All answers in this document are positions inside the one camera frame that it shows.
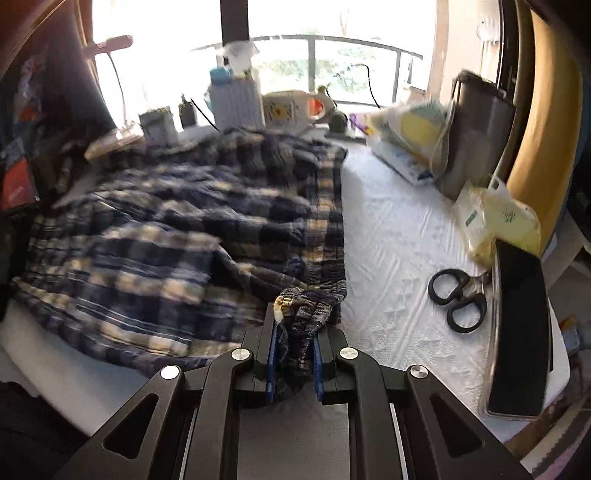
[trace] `balcony railing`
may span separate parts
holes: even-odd
[[[354,45],[363,45],[366,47],[373,47],[373,48],[381,48],[383,50],[389,50],[396,52],[396,68],[394,72],[394,87],[392,89],[392,103],[396,101],[396,97],[398,94],[398,85],[400,84],[400,59],[403,53],[408,54],[412,58],[417,58],[422,60],[423,56],[419,53],[404,50],[403,48],[393,47],[390,45],[384,45],[382,43],[377,43],[373,41],[366,41],[366,40],[357,40],[355,38],[346,38],[346,37],[331,37],[328,35],[268,35],[264,37],[255,37],[252,38],[253,41],[265,41],[265,40],[306,40],[308,42],[308,91],[315,92],[316,91],[316,41],[324,40],[324,41],[335,41],[341,43],[349,43]],[[206,50],[208,48],[221,48],[221,43],[214,43],[211,45],[205,45],[203,47],[193,48],[191,51],[199,51],[199,50]],[[413,72],[413,62],[411,60],[410,63],[410,72],[409,75],[412,75]],[[362,103],[362,102],[350,102],[346,100],[338,100],[338,103],[343,104],[350,104],[350,105],[368,105],[373,106],[373,103]]]

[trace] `package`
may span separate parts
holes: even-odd
[[[7,169],[2,181],[2,210],[29,205],[39,200],[35,181],[26,158]]]
[[[535,212],[511,198],[503,183],[494,189],[466,183],[453,206],[468,257],[485,267],[494,261],[493,240],[500,238],[533,255],[540,254],[541,229]]]
[[[41,98],[46,59],[47,49],[44,48],[22,64],[21,78],[14,97],[12,130],[15,137],[43,118]]]

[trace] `white table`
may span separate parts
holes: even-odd
[[[434,187],[410,186],[365,146],[346,146],[342,190],[348,296],[342,312],[347,340],[389,367],[425,365],[476,413],[490,318],[470,335],[454,333],[426,293],[428,279],[442,268],[478,270],[467,260],[453,227],[452,204]],[[554,315],[553,338],[546,404],[564,388],[570,372]],[[88,434],[145,382],[136,371],[82,355],[14,303],[0,323],[0,345],[47,401]],[[306,388],[241,418],[241,479],[348,478],[345,406],[322,407]],[[527,424],[481,420],[502,441]]]

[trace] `tissue box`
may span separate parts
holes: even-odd
[[[261,93],[250,78],[232,79],[209,90],[213,116],[220,131],[228,128],[263,128]]]

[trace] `plaid shirt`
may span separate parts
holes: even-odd
[[[346,293],[345,155],[244,130],[111,155],[92,192],[35,219],[15,296],[71,346],[147,375],[239,346],[276,301],[282,358],[307,370]]]

